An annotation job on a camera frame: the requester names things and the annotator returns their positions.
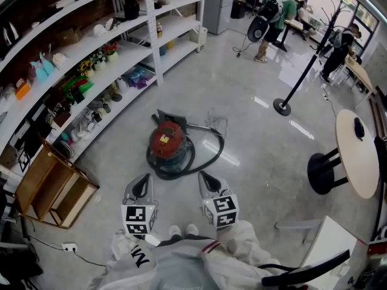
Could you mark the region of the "yellow flower pot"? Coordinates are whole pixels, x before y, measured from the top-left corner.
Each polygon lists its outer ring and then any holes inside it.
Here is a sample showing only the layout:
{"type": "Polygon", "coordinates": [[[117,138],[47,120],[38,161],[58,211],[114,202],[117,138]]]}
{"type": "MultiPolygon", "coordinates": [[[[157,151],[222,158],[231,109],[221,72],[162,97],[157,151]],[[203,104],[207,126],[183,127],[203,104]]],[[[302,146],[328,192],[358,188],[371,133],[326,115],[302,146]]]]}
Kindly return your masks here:
{"type": "Polygon", "coordinates": [[[93,62],[89,59],[81,61],[77,67],[77,72],[81,76],[92,77],[94,75],[93,62]]]}

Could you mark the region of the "wide white shelf rack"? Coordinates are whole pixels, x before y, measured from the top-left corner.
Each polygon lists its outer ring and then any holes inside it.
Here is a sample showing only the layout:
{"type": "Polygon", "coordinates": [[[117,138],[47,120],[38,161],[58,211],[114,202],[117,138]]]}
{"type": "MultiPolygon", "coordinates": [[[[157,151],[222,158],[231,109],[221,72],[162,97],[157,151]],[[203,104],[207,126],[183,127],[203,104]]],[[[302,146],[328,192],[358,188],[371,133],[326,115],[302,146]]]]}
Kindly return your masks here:
{"type": "MultiPolygon", "coordinates": [[[[36,28],[31,30],[25,37],[22,38],[7,54],[5,59],[0,62],[0,74],[4,68],[10,63],[10,61],[15,58],[18,52],[20,52],[23,47],[25,47],[30,41],[32,41],[36,36],[41,34],[48,27],[53,25],[55,22],[62,19],[64,16],[70,14],[74,10],[83,7],[84,5],[89,4],[95,0],[79,0],[76,1],[67,7],[63,8],[61,11],[57,12],[55,15],[48,18],[43,23],[39,24],[36,28]]],[[[93,27],[94,24],[90,25],[88,29],[85,30],[81,40],[73,45],[69,45],[63,48],[59,48],[58,52],[65,55],[68,59],[61,66],[55,67],[54,71],[48,76],[48,78],[40,83],[38,81],[33,82],[32,87],[27,92],[27,95],[22,97],[21,100],[16,100],[8,109],[7,115],[0,123],[0,154],[4,150],[10,138],[13,136],[14,131],[21,121],[28,114],[30,109],[35,105],[35,103],[74,65],[76,65],[81,58],[90,54],[92,51],[102,46],[103,43],[111,40],[113,37],[119,35],[119,33],[124,32],[124,28],[133,27],[136,23],[141,23],[147,20],[147,16],[140,16],[138,19],[131,21],[130,23],[124,25],[122,24],[115,31],[108,31],[102,34],[99,37],[93,36],[93,27]]]]}

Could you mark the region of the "black curved chair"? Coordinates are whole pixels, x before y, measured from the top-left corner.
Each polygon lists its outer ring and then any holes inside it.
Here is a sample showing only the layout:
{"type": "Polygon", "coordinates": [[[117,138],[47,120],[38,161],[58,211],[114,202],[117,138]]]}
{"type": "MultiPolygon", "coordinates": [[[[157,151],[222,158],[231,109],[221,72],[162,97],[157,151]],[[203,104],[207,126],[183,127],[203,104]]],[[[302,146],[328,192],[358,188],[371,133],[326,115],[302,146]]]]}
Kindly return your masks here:
{"type": "Polygon", "coordinates": [[[350,258],[350,251],[345,250],[341,253],[337,253],[333,257],[323,260],[322,262],[307,265],[298,268],[291,268],[277,264],[266,264],[259,268],[276,268],[284,271],[280,275],[273,275],[270,277],[263,277],[261,283],[265,287],[278,287],[280,290],[285,289],[288,286],[294,286],[297,284],[303,284],[316,279],[337,266],[343,264],[350,258]]]}

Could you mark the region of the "red vacuum cleaner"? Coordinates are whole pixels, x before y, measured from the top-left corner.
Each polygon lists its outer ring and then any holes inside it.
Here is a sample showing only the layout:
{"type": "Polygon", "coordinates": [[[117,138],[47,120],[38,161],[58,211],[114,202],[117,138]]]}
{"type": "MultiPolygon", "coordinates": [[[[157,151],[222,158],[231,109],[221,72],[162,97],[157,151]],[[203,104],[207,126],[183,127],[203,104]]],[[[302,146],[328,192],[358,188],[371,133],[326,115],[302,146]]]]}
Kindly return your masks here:
{"type": "Polygon", "coordinates": [[[160,178],[167,179],[189,169],[192,152],[192,142],[182,128],[173,121],[164,121],[150,135],[146,159],[160,178]]]}

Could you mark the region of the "black pouch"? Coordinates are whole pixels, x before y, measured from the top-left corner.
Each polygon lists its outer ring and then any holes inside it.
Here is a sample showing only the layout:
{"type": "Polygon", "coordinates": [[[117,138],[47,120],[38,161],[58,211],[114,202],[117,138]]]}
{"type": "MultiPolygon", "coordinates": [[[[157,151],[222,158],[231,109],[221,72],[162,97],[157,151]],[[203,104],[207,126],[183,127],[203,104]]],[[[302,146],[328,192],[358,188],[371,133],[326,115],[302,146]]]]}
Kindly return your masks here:
{"type": "Polygon", "coordinates": [[[365,130],[359,117],[354,118],[354,133],[360,141],[363,141],[365,130]]]}

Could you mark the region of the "black coat rack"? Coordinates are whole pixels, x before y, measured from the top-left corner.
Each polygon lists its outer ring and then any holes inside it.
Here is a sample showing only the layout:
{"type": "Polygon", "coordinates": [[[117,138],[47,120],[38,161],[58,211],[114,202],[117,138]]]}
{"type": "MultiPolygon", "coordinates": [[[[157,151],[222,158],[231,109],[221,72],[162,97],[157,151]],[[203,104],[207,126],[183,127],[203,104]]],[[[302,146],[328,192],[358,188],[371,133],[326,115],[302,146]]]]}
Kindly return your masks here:
{"type": "Polygon", "coordinates": [[[322,38],[322,41],[320,42],[319,46],[315,50],[312,58],[310,59],[308,65],[304,69],[303,73],[301,74],[300,78],[288,94],[288,96],[285,99],[282,98],[276,98],[273,101],[273,107],[276,110],[277,113],[283,115],[283,116],[288,116],[291,113],[291,106],[289,104],[290,99],[292,96],[295,94],[295,92],[298,90],[300,85],[303,83],[304,79],[306,78],[306,75],[309,73],[311,67],[314,65],[315,61],[317,60],[321,50],[323,49],[325,43],[328,40],[328,37],[330,36],[331,32],[333,31],[335,27],[336,20],[340,13],[344,11],[344,6],[342,6],[343,0],[340,0],[338,7],[335,8],[334,14],[330,17],[330,21],[328,23],[328,28],[322,38]]]}

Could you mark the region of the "red flower pot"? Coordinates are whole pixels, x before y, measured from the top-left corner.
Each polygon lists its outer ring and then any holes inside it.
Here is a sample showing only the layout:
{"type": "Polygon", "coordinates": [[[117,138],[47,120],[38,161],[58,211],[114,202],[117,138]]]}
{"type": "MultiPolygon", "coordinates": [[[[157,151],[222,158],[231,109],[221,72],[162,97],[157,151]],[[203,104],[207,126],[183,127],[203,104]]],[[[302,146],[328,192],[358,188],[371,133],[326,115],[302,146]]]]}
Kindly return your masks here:
{"type": "Polygon", "coordinates": [[[105,53],[105,56],[107,57],[109,62],[116,61],[119,58],[117,52],[117,42],[104,44],[103,52],[105,53]]]}

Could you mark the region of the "white table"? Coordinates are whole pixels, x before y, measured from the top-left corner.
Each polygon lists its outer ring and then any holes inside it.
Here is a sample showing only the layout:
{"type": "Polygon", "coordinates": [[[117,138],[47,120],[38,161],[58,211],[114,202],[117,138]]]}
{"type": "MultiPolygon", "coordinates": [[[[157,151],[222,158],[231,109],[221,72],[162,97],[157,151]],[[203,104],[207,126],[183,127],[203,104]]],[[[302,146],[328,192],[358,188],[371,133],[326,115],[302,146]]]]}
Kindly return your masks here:
{"type": "Polygon", "coordinates": [[[304,241],[310,243],[311,246],[302,261],[303,265],[314,264],[318,260],[325,260],[328,256],[334,256],[346,250],[349,250],[351,254],[357,243],[354,235],[329,216],[306,221],[280,221],[275,223],[275,228],[279,230],[317,229],[314,239],[304,241]]]}

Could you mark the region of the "small pedestal table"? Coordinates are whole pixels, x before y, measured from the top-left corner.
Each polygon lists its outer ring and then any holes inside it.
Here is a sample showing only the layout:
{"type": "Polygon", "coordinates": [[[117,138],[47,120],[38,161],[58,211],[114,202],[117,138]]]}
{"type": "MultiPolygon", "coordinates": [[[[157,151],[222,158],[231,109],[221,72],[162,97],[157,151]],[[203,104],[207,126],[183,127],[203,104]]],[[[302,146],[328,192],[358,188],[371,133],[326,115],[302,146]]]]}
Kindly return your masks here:
{"type": "Polygon", "coordinates": [[[287,48],[285,46],[285,40],[287,38],[287,34],[288,32],[290,31],[290,28],[294,28],[298,31],[302,31],[303,29],[303,25],[296,21],[295,19],[292,19],[292,20],[285,20],[285,25],[284,25],[284,33],[282,35],[282,39],[281,40],[275,40],[273,42],[273,45],[279,49],[281,49],[282,51],[285,51],[287,52],[287,48]]]}

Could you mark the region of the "white pouch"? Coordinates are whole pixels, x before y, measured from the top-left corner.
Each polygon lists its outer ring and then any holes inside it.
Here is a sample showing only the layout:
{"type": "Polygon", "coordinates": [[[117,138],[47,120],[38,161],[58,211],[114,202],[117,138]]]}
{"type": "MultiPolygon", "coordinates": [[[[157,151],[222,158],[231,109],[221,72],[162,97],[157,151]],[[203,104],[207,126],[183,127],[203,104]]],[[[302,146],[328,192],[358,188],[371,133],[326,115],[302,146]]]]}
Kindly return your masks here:
{"type": "Polygon", "coordinates": [[[66,62],[68,60],[69,60],[69,58],[62,53],[55,53],[52,56],[52,62],[54,64],[54,66],[58,69],[61,69],[61,67],[63,67],[64,64],[66,64],[66,62]]]}

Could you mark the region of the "person's torso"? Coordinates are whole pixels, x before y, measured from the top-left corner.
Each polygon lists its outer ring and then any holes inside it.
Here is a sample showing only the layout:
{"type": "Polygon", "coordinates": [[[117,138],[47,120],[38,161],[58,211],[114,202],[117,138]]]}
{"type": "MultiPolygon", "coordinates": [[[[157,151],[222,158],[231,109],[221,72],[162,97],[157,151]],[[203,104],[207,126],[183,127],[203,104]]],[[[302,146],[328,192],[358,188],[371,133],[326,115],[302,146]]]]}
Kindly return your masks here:
{"type": "Polygon", "coordinates": [[[87,290],[261,290],[261,275],[209,272],[202,249],[214,240],[182,240],[155,247],[155,266],[136,268],[130,260],[112,259],[87,290]]]}

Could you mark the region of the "person's black trousers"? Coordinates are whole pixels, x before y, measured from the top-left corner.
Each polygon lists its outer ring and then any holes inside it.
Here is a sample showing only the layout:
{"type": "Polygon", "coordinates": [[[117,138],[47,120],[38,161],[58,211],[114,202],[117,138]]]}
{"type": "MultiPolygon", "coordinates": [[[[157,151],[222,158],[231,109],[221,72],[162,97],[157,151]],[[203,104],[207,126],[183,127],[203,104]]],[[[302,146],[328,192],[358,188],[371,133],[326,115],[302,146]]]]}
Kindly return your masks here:
{"type": "Polygon", "coordinates": [[[157,245],[157,247],[172,245],[172,244],[175,244],[175,243],[182,241],[182,240],[211,240],[211,238],[205,237],[205,236],[200,236],[200,235],[187,234],[186,237],[183,239],[183,237],[181,235],[175,234],[169,240],[164,240],[164,241],[160,242],[157,245]]]}

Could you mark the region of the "white flower pot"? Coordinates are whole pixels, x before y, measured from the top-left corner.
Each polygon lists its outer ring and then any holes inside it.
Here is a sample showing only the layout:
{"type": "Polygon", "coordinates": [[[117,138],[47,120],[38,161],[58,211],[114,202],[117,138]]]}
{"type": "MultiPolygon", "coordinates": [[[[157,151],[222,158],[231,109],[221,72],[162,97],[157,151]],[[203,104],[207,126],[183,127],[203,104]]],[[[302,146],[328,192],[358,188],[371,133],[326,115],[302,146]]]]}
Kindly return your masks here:
{"type": "Polygon", "coordinates": [[[103,50],[93,52],[90,55],[89,60],[92,62],[92,68],[95,71],[104,69],[106,66],[106,56],[103,50]]]}

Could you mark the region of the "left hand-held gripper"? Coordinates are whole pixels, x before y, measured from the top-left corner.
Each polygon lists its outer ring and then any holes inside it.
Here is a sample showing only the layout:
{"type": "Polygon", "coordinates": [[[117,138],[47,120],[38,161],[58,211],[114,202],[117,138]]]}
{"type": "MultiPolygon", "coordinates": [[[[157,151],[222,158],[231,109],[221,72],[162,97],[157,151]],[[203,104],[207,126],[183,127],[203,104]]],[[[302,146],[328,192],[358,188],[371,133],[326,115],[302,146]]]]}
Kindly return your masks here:
{"type": "Polygon", "coordinates": [[[126,186],[121,208],[127,234],[142,236],[151,233],[157,220],[158,202],[154,202],[154,184],[150,173],[139,175],[126,186]]]}

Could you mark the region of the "rectangular wooden table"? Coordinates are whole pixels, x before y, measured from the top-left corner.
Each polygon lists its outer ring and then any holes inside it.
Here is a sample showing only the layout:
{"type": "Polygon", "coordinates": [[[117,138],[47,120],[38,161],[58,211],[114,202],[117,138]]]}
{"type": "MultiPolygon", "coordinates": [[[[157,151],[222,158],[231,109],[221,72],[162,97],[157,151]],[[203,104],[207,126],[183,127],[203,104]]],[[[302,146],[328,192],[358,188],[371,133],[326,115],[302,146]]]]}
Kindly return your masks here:
{"type": "Polygon", "coordinates": [[[372,85],[368,73],[351,56],[347,56],[345,58],[345,67],[348,68],[355,76],[355,80],[351,88],[353,89],[358,83],[361,83],[368,91],[366,95],[355,105],[354,109],[357,109],[364,101],[368,100],[370,96],[376,95],[377,91],[372,85]]]}

